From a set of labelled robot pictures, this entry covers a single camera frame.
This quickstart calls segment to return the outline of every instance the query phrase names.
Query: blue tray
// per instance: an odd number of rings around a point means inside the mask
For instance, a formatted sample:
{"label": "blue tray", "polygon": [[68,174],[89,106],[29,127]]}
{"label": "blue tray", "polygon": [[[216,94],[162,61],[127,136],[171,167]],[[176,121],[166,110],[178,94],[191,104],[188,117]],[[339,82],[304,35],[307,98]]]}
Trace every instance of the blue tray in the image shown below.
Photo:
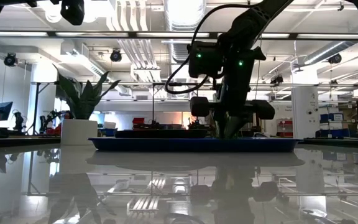
{"label": "blue tray", "polygon": [[299,140],[279,138],[129,139],[90,138],[100,151],[114,152],[292,152]]}

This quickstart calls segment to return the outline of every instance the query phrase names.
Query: potted plant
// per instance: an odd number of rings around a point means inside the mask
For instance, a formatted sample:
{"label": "potted plant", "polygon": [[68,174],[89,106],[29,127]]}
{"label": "potted plant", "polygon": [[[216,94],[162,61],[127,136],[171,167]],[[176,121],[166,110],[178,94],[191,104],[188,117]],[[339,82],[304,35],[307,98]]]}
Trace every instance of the potted plant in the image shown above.
{"label": "potted plant", "polygon": [[88,80],[84,89],[82,89],[80,83],[75,79],[69,80],[58,71],[60,88],[65,92],[66,102],[74,117],[74,119],[65,119],[63,121],[61,136],[63,145],[90,145],[92,142],[88,138],[98,136],[98,123],[90,121],[89,118],[100,99],[120,82],[120,80],[113,82],[102,93],[103,83],[107,80],[108,73],[103,74],[95,86]]}

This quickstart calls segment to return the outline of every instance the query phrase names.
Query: ceiling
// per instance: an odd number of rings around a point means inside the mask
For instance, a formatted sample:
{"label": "ceiling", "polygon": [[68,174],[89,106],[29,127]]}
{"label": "ceiling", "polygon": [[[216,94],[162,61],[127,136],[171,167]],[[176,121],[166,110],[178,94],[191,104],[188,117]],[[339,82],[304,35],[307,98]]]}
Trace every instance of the ceiling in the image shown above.
{"label": "ceiling", "polygon": [[[224,4],[233,1],[227,0],[207,0],[207,11],[216,7],[219,4]],[[345,10],[338,11],[340,1],[325,0],[320,7],[314,12],[312,9],[321,3],[321,0],[294,0],[294,2],[282,12],[268,27],[266,32],[334,32],[334,33],[350,33],[358,27],[358,11],[354,10],[354,6],[347,1],[343,2]],[[185,7],[183,8],[183,16],[186,15]],[[223,9],[212,14],[203,24],[201,31],[204,32],[225,32],[230,26],[234,18],[236,18],[243,9]],[[166,30],[163,1],[148,0],[147,1],[147,26],[151,31]],[[7,6],[0,16],[0,30],[109,30],[106,26],[105,18],[98,18],[92,23],[83,23],[81,26],[72,26],[67,21],[62,19],[58,23],[49,23],[45,19],[45,11],[41,7],[29,9],[25,5]],[[120,78],[127,82],[133,82],[129,72],[131,70],[131,62],[126,57],[125,52],[122,51],[123,60],[119,63],[112,63],[109,59],[113,48],[119,48],[116,39],[76,39],[76,45],[85,44],[89,47],[90,57],[105,70],[112,70],[113,76]],[[46,53],[52,55],[61,61],[71,75],[80,80],[93,80],[94,75],[84,66],[72,63],[68,60],[67,55],[60,54],[61,43],[63,39],[0,39],[1,45],[17,45],[17,46],[36,46]],[[264,54],[268,55],[268,59],[264,62],[257,62],[254,67],[251,82],[266,82],[270,83],[268,75],[272,69],[281,64],[281,61],[286,60],[292,55],[308,55],[321,47],[329,44],[327,41],[310,41],[298,40],[296,42],[289,40],[264,40],[257,42],[256,45],[261,45]],[[161,68],[161,78],[167,78],[171,73],[168,44],[162,44],[161,40],[151,41],[154,55],[158,66]],[[315,66],[318,68],[319,82],[328,83],[331,79],[335,79],[343,74],[352,73],[358,70],[358,59],[352,60],[358,56],[358,44],[341,52],[343,65],[338,66],[330,72],[329,63],[318,63]],[[285,82],[290,81],[290,69],[282,72]],[[348,79],[344,83],[357,83],[358,77]]]}

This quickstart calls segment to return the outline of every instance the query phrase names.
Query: robotic arm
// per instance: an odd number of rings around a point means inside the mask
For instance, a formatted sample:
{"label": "robotic arm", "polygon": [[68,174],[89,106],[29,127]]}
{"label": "robotic arm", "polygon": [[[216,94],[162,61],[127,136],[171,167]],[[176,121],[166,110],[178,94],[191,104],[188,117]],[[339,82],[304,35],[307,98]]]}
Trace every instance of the robotic arm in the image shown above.
{"label": "robotic arm", "polygon": [[[258,113],[261,119],[273,119],[275,112],[267,101],[246,101],[255,60],[266,59],[260,47],[254,50],[251,47],[270,22],[292,1],[264,0],[250,6],[249,10],[234,19],[232,27],[219,36],[216,44],[193,41],[188,46],[190,77],[198,78],[201,74],[212,77],[217,90],[214,103],[209,103],[206,98],[193,97],[191,113],[193,116],[207,116],[211,110],[219,138],[233,138],[253,113]],[[349,1],[358,8],[358,0]],[[215,81],[218,78],[223,78],[219,86]]]}

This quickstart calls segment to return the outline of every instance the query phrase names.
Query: white planter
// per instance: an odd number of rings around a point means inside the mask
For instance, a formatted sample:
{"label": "white planter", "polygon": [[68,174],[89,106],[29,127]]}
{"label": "white planter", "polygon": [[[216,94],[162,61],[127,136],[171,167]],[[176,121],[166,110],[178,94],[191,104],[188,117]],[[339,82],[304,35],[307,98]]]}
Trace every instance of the white planter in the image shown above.
{"label": "white planter", "polygon": [[81,119],[65,119],[62,124],[60,144],[64,146],[89,146],[88,138],[98,137],[98,123]]}

